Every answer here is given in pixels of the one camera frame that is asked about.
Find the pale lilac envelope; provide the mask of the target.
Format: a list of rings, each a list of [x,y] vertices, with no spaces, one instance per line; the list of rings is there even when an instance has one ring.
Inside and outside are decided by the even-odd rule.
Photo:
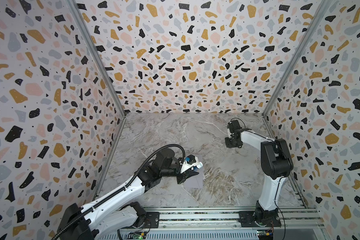
[[[199,174],[197,176],[187,179],[184,182],[185,188],[201,189],[203,187],[204,169],[202,167],[201,169],[195,169],[195,171],[199,172]]]

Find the blue white glue stick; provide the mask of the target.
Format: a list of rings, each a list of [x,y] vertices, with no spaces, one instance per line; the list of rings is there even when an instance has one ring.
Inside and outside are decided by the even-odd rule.
[[[203,163],[201,163],[201,162],[195,162],[195,163],[191,164],[192,170],[201,169],[202,167],[203,167]]]

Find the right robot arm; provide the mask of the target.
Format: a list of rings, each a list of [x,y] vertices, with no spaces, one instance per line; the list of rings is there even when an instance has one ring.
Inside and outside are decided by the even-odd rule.
[[[265,137],[253,130],[241,127],[241,119],[233,118],[227,124],[227,148],[241,148],[248,144],[260,151],[260,162],[265,174],[262,194],[256,203],[253,221],[264,226],[276,219],[279,198],[284,182],[294,168],[292,157],[284,139]]]

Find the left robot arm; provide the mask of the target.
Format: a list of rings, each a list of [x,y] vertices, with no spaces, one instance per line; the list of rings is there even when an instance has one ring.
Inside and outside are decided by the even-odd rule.
[[[176,178],[178,184],[197,176],[203,167],[195,155],[170,144],[149,155],[124,183],[101,198],[83,206],[72,204],[63,215],[54,240],[99,240],[123,228],[152,228],[146,210],[135,199],[158,185],[163,177]]]

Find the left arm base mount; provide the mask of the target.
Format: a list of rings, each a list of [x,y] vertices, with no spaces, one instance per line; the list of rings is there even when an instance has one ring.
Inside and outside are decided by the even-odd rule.
[[[145,214],[138,216],[136,222],[132,225],[135,229],[157,229],[160,223],[159,212],[146,212]]]

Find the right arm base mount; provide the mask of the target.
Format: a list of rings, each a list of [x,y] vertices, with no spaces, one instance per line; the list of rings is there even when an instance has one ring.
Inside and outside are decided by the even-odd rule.
[[[256,209],[254,211],[240,211],[239,223],[243,228],[270,228],[282,226],[278,210],[262,211]]]

